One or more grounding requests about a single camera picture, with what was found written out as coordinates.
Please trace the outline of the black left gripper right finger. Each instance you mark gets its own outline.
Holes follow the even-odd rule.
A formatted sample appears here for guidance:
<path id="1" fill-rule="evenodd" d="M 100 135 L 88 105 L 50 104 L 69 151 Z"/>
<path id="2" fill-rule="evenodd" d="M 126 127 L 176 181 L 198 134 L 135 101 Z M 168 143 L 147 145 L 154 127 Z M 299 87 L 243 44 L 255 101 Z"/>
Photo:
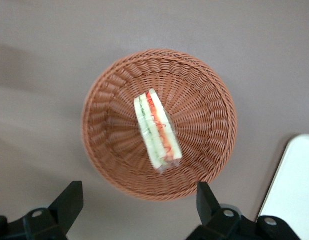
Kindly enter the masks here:
<path id="1" fill-rule="evenodd" d="M 196 207 L 201 225 L 188 240 L 240 240 L 238 234 L 241 217 L 231 208 L 221 207 L 206 182 L 197 184 Z"/>

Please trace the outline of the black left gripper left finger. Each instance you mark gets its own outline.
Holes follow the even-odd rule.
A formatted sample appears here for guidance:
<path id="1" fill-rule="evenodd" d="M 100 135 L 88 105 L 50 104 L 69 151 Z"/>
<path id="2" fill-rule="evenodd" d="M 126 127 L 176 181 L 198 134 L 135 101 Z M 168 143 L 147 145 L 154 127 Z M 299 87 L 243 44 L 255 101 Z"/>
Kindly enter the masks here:
<path id="1" fill-rule="evenodd" d="M 83 183 L 73 181 L 48 208 L 37 208 L 23 218 L 26 239 L 66 240 L 83 206 Z"/>

